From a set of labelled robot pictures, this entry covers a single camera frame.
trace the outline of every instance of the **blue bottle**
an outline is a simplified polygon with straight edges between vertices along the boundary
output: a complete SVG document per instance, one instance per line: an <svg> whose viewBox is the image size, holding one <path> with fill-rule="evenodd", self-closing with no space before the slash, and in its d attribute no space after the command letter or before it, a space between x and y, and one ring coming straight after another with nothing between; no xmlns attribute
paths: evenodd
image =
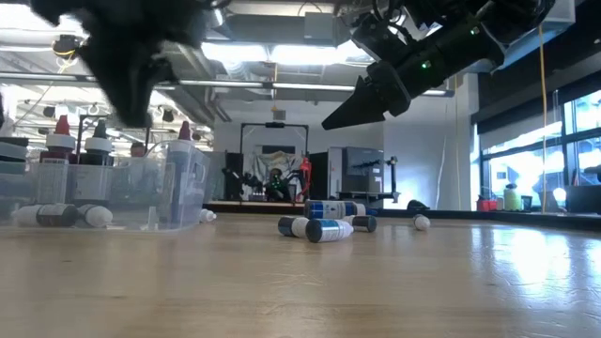
<svg viewBox="0 0 601 338"><path fill-rule="evenodd" d="M342 220L346 216L365 216L374 214L363 204L352 201L306 201L304 217L312 219Z"/></svg>

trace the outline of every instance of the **wooden table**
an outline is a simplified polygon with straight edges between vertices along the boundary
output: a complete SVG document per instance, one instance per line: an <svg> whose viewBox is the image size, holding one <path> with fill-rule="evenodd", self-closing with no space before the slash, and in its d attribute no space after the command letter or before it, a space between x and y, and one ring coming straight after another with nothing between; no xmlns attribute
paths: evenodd
<svg viewBox="0 0 601 338"><path fill-rule="evenodd" d="M601 337L589 233L380 220L335 243L275 216L172 235L0 232L3 337Z"/></svg>

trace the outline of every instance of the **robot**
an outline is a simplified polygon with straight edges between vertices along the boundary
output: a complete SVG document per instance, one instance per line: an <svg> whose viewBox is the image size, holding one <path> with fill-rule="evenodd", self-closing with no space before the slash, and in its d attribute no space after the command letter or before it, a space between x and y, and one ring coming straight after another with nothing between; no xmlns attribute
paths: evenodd
<svg viewBox="0 0 601 338"><path fill-rule="evenodd" d="M77 54L129 127L150 123L146 113L153 86L177 82L169 61L159 57L162 43L198 48L206 12L231 0L31 0L31 8L51 23L70 13L90 33ZM505 46L533 30L555 0L390 0L352 24L352 39L377 61L359 78L352 96L327 117L326 130L384 120L404 113L411 100L441 85L479 60L504 62ZM404 40L388 29L404 10L418 26L442 28L416 41L397 25Z"/></svg>

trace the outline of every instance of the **white bottle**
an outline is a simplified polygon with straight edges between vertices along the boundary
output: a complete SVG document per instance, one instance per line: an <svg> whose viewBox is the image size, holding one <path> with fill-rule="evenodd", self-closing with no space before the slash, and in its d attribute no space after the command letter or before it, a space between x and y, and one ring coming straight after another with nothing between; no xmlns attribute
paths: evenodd
<svg viewBox="0 0 601 338"><path fill-rule="evenodd" d="M339 220L311 220L306 227L307 238L313 243L344 239L353 231L352 225Z"/></svg>
<svg viewBox="0 0 601 338"><path fill-rule="evenodd" d="M11 216L16 224L24 227L72 227L79 214L75 206L50 204L22 207Z"/></svg>
<svg viewBox="0 0 601 338"><path fill-rule="evenodd" d="M413 217L413 226L419 231L426 231L430 228L430 219L424 215L417 214Z"/></svg>
<svg viewBox="0 0 601 338"><path fill-rule="evenodd" d="M278 231L286 237L306 238L308 219L304 217L282 217L278 222Z"/></svg>
<svg viewBox="0 0 601 338"><path fill-rule="evenodd" d="M213 211L207 209L202 209L200 211L200 223L213 222L216 219L217 215Z"/></svg>
<svg viewBox="0 0 601 338"><path fill-rule="evenodd" d="M77 210L82 220L93 227L104 228L113 221L113 212L106 207L84 205Z"/></svg>

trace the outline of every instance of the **white wall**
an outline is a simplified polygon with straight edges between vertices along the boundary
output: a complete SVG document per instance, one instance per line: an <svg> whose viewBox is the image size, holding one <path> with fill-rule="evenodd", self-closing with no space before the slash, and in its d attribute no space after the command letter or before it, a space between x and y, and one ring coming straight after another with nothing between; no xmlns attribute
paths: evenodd
<svg viewBox="0 0 601 338"><path fill-rule="evenodd" d="M220 123L215 126L215 151L239 152L239 123ZM304 129L282 130L248 126L244 129L244 153L253 152L256 146L295 146L304 150ZM383 125L381 123L324 131L321 127L309 128L309 152L327 151L331 146L361 146L383 148Z"/></svg>
<svg viewBox="0 0 601 338"><path fill-rule="evenodd" d="M438 209L472 209L480 186L477 181L478 159L473 155L470 158L470 154L479 153L479 148L474 145L477 137L474 137L474 129L470 125L470 115L478 110L478 84L473 74L466 75L463 80L456 93L457 116L455 98L418 98L411 103L409 111L387 119L384 125L384 153L386 158L398 158L396 180L401 196L397 205L385 201L385 207L406 208L409 200L417 199L436 208L446 137ZM385 189L390 189L390 176L385 178Z"/></svg>

